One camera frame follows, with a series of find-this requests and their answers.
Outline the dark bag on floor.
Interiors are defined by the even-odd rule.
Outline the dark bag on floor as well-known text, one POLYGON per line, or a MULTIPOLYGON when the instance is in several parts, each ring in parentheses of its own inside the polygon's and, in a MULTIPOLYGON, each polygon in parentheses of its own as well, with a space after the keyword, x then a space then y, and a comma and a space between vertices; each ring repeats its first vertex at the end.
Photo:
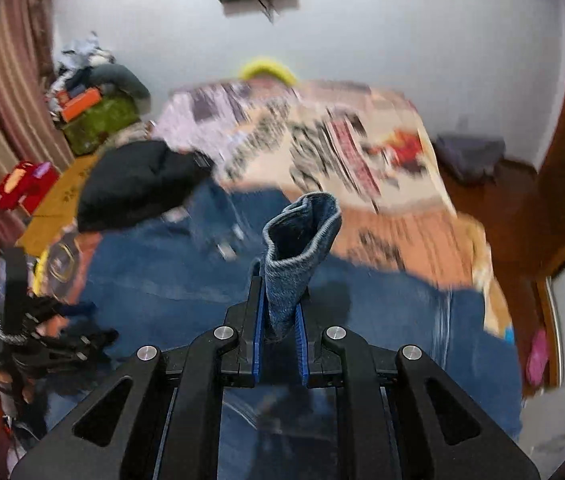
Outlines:
POLYGON ((498 136, 440 134, 433 142, 439 162, 461 183, 473 184, 492 179, 504 158, 506 144, 498 136))

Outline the orange box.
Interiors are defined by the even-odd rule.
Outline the orange box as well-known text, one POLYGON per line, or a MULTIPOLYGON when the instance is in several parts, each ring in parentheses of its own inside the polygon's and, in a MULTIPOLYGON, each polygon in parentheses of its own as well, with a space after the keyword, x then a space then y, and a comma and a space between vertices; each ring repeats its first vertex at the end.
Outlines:
POLYGON ((97 88, 89 88, 78 94, 75 98, 66 102, 62 107, 61 117, 64 122, 72 122, 89 108, 98 104, 102 99, 100 91, 97 88))

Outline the red plush toy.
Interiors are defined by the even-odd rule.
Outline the red plush toy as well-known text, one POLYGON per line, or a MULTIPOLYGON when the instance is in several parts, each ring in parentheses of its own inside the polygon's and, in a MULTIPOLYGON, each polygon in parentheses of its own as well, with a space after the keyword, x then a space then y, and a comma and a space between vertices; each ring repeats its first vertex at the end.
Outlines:
POLYGON ((51 162, 22 160, 0 182, 0 210, 21 207, 32 216, 60 177, 51 162))

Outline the pink slipper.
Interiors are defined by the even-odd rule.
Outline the pink slipper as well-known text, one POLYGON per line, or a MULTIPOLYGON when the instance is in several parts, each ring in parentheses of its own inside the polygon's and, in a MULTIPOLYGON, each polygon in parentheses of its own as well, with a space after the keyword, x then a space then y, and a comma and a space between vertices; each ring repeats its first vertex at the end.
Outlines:
POLYGON ((525 379, 533 388, 543 384, 545 368, 549 361, 549 342, 544 328, 539 328, 531 340, 530 351, 525 361, 525 379))

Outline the yellow curved pillow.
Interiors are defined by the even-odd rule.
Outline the yellow curved pillow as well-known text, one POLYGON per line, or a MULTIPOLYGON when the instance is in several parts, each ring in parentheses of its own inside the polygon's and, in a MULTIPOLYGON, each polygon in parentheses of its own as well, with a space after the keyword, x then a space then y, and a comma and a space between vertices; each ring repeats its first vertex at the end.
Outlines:
POLYGON ((287 86, 294 86, 297 83, 297 77, 287 66, 281 64, 273 58, 255 58, 254 60, 244 64, 240 70, 239 77, 242 80, 250 80, 261 76, 274 78, 287 86))

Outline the brown paw print mat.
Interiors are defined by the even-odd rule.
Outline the brown paw print mat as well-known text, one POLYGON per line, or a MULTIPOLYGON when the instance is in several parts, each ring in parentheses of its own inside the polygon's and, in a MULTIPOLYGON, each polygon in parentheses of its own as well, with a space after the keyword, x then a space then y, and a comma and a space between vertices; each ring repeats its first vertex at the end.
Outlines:
POLYGON ((62 172, 17 241, 17 246, 27 255, 39 257, 56 236, 74 222, 84 183, 98 159, 98 155, 77 157, 62 172))

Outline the grey plush pillow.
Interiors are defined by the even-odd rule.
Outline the grey plush pillow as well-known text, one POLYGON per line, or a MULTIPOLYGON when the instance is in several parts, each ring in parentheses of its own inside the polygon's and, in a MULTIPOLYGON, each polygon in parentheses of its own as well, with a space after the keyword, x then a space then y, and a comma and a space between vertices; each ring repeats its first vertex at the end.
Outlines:
POLYGON ((128 68, 120 64, 101 64, 92 68, 89 83, 95 87, 113 86, 132 98, 138 113, 146 115, 151 110, 151 93, 128 68))

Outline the blue denim jeans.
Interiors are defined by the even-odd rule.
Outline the blue denim jeans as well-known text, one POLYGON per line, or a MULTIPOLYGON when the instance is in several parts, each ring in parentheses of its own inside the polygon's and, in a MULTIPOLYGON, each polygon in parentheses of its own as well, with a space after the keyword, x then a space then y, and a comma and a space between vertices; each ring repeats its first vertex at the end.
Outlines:
POLYGON ((517 437, 517 350, 484 329, 480 292, 440 288, 331 255, 340 226, 340 207, 326 193, 288 200, 275 188, 228 193, 202 185, 184 219, 153 219, 104 236, 81 293, 95 312, 72 318, 66 332, 116 330, 108 350, 116 364, 144 344, 185 346, 220 324, 260 275, 262 379, 224 396, 223 479, 336 477, 336 395, 301 385, 295 334, 301 313, 381 348, 415 344, 517 437))

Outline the newspaper print bed blanket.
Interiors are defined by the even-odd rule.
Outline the newspaper print bed blanket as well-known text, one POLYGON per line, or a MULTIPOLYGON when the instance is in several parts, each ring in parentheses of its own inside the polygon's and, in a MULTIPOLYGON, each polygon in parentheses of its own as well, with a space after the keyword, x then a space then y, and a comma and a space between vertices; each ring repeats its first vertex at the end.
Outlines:
POLYGON ((401 94, 330 81, 211 84, 175 93, 155 126, 131 125, 100 153, 152 140, 209 155, 225 188, 335 196, 336 256, 470 286, 484 297, 485 329, 513 338, 483 226, 454 209, 423 121, 401 94))

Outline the green cloth covered stand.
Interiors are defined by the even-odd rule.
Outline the green cloth covered stand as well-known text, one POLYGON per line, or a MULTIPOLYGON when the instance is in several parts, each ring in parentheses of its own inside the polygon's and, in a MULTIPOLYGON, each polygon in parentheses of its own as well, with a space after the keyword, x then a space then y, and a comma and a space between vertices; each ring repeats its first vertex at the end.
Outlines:
POLYGON ((139 122, 140 116, 132 98, 118 93, 105 96, 99 103, 61 130, 75 156, 94 153, 110 136, 139 122))

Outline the black folded garment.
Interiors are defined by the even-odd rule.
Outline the black folded garment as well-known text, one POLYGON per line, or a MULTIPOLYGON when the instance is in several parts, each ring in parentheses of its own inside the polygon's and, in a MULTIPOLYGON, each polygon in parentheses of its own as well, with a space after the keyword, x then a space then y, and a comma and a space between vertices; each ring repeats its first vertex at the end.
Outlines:
POLYGON ((182 206, 212 176, 214 162, 198 152, 176 152, 162 140, 109 150, 90 170, 77 204, 77 229, 119 230, 182 206))

